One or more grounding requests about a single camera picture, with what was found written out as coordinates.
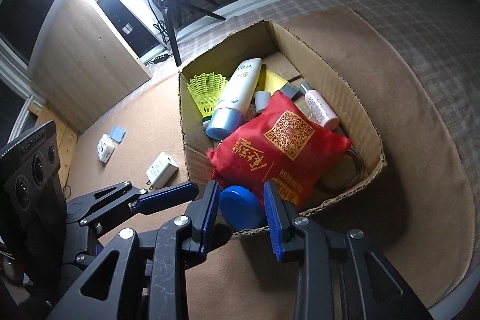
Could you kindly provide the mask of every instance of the brown blanket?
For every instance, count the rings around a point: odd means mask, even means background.
[[[351,85],[387,153],[388,167],[375,183],[318,220],[336,230],[363,229],[424,304],[433,305],[464,276],[474,239],[472,194],[448,131],[398,53],[350,9],[318,12],[285,25]],[[113,125],[127,134],[103,165],[96,145]],[[161,151],[181,166],[173,182],[186,180],[179,125],[176,77],[104,116],[77,145],[68,180],[72,197],[126,179],[144,186],[145,170]],[[135,216],[122,227],[156,229],[184,210],[182,205]],[[295,282],[296,265],[275,261],[268,236],[232,239],[187,271],[190,317],[291,319]]]

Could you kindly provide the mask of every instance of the pink bottle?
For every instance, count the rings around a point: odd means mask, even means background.
[[[318,91],[314,90],[308,83],[302,83],[300,91],[305,95],[305,102],[321,126],[328,130],[334,130],[340,124],[337,115]]]

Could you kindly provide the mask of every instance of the red pouch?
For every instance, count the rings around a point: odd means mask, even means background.
[[[212,179],[223,188],[243,186],[263,204],[263,183],[272,179],[280,196],[299,207],[350,145],[350,139],[309,121],[277,91],[261,115],[209,150],[207,157],[214,166]]]

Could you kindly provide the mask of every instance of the silver screw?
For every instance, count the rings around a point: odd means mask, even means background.
[[[173,220],[173,223],[176,226],[184,226],[185,224],[188,224],[189,220],[190,219],[187,216],[178,216],[178,217],[175,217],[175,220]]]
[[[130,239],[135,231],[131,228],[124,228],[120,231],[119,235],[122,239]]]
[[[305,226],[308,224],[308,218],[303,216],[298,216],[298,217],[295,217],[293,222],[295,223],[296,226]]]
[[[360,229],[355,228],[350,231],[350,237],[352,239],[360,240],[360,239],[363,239],[363,236],[365,236],[365,234]]]

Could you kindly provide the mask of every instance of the qr code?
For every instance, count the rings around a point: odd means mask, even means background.
[[[295,160],[315,130],[299,115],[285,110],[272,129],[264,133],[265,138]]]

